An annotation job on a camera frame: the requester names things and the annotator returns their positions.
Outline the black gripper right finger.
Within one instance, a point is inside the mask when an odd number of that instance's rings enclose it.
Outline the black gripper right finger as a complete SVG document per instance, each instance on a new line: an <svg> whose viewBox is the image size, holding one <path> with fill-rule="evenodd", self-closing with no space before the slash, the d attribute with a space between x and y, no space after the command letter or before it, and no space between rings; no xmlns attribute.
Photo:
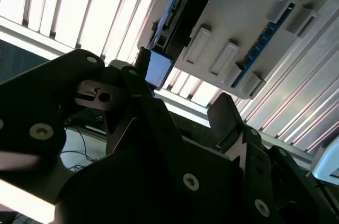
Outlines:
<svg viewBox="0 0 339 224"><path fill-rule="evenodd" d="M292 156L279 146L266 148L245 124L227 93L208 109L214 146L232 164L239 214L247 223L338 223Z"/></svg>

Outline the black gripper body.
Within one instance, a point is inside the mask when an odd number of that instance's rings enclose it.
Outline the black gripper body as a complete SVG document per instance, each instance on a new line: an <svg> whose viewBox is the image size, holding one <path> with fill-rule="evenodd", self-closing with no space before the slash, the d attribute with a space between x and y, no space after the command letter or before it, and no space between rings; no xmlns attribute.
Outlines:
<svg viewBox="0 0 339 224"><path fill-rule="evenodd" d="M58 199L55 223L240 223L254 220L248 179L256 147L225 157L183 141L195 169L175 162L176 178L154 147L136 142L76 173Z"/></svg>

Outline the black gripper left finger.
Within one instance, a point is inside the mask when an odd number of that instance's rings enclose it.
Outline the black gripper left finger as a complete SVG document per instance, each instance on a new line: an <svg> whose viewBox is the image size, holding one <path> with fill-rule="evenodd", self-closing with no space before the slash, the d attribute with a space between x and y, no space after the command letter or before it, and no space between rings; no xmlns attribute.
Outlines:
<svg viewBox="0 0 339 224"><path fill-rule="evenodd" d="M86 108L103 112L114 142L104 158L136 142L154 147L172 178L175 162L195 169L164 102L152 96L138 71L121 61L105 66L98 56L78 49L1 84L1 180L58 202L76 174L60 159L64 124Z"/></svg>

